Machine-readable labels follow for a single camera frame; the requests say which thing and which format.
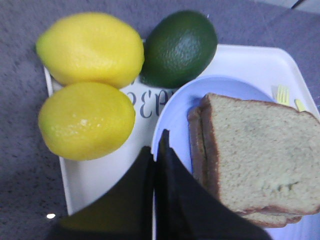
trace lemon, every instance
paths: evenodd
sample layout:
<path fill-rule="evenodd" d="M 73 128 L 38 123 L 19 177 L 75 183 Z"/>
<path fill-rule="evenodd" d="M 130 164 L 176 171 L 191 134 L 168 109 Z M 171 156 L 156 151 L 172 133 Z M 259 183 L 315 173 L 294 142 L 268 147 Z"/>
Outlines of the lemon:
<path fill-rule="evenodd" d="M 43 104 L 38 125 L 48 148 L 70 160 L 91 160 L 118 149 L 134 127 L 130 99 L 115 87 L 80 82 L 55 92 Z"/>
<path fill-rule="evenodd" d="M 217 45 L 215 28 L 204 15 L 191 10 L 171 14 L 145 41 L 141 82 L 179 88 L 209 65 Z"/>
<path fill-rule="evenodd" d="M 101 12 L 83 12 L 54 23 L 36 42 L 36 52 L 62 85 L 130 84 L 144 62 L 143 41 L 120 19 Z"/>

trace gray table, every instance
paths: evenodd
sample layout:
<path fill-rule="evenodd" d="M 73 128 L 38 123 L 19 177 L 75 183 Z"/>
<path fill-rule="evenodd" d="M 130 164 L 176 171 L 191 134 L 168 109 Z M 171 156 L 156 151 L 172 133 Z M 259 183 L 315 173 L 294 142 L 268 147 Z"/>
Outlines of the gray table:
<path fill-rule="evenodd" d="M 58 158 L 40 136 L 37 114 L 48 93 L 34 51 L 57 19 L 84 11 L 112 14 L 146 38 L 165 16 L 198 10 L 222 44 L 279 47 L 297 62 L 320 106 L 320 15 L 249 0 L 1 0 L 0 239 L 41 240 L 67 215 Z M 48 213 L 56 217 L 47 219 Z"/>

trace bread slice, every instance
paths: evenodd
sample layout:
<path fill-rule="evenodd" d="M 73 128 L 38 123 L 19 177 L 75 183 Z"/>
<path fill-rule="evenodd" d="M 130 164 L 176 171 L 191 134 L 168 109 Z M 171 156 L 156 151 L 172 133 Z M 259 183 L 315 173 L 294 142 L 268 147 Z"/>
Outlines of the bread slice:
<path fill-rule="evenodd" d="M 196 107 L 188 114 L 190 151 L 193 160 L 193 176 L 206 189 L 207 166 L 200 113 L 200 109 Z M 302 216 L 294 214 L 267 212 L 255 212 L 242 217 L 264 228 L 282 228 L 289 223 L 297 223 L 302 218 Z"/>
<path fill-rule="evenodd" d="M 213 93 L 198 111 L 204 185 L 225 206 L 241 215 L 319 212 L 320 122 L 311 113 Z"/>

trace white tray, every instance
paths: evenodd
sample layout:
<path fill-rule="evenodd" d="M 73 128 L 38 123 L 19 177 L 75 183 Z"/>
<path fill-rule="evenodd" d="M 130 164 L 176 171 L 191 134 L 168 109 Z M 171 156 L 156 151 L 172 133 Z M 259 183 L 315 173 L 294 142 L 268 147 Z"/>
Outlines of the white tray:
<path fill-rule="evenodd" d="M 48 93 L 61 86 L 45 70 Z M 290 104 L 300 99 L 306 109 L 320 114 L 295 61 L 279 48 L 219 44 L 214 59 L 201 76 L 224 75 L 243 79 L 272 96 L 279 84 L 290 88 Z M 143 85 L 136 79 L 122 88 L 135 101 L 136 123 L 132 134 L 117 151 L 90 161 L 71 161 L 60 157 L 68 214 L 89 205 L 107 192 L 128 170 L 141 147 L 150 146 L 164 104 L 174 89 Z M 305 216 L 299 223 L 267 229 L 274 240 L 319 240 L 320 214 Z"/>

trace light blue plate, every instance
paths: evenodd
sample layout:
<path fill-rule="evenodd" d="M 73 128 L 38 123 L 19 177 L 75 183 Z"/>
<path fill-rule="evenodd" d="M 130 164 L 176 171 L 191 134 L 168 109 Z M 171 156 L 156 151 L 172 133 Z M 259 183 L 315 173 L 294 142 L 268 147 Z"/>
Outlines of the light blue plate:
<path fill-rule="evenodd" d="M 243 100 L 273 102 L 272 97 L 243 80 L 228 76 L 211 75 L 196 78 L 182 86 L 163 108 L 152 139 L 151 152 L 157 159 L 158 143 L 164 129 L 170 131 L 170 146 L 188 171 L 192 172 L 187 115 L 199 105 L 207 93 L 215 93 Z"/>

